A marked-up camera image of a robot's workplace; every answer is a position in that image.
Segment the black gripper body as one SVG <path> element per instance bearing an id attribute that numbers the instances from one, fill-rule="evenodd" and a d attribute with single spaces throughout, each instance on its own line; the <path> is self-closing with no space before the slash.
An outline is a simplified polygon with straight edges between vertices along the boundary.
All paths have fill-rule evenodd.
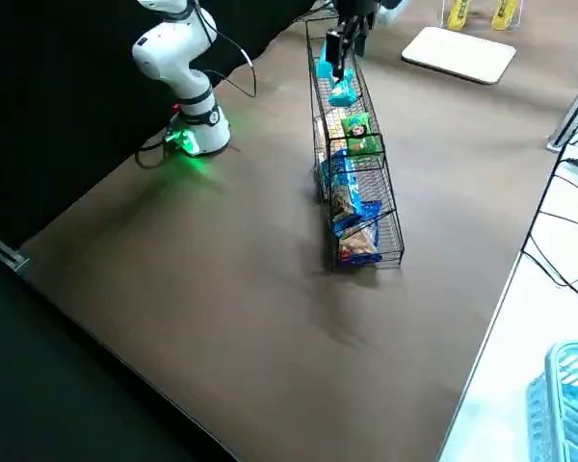
<path id="1" fill-rule="evenodd" d="M 338 0 L 338 23 L 356 20 L 360 27 L 372 28 L 379 8 L 377 0 Z"/>

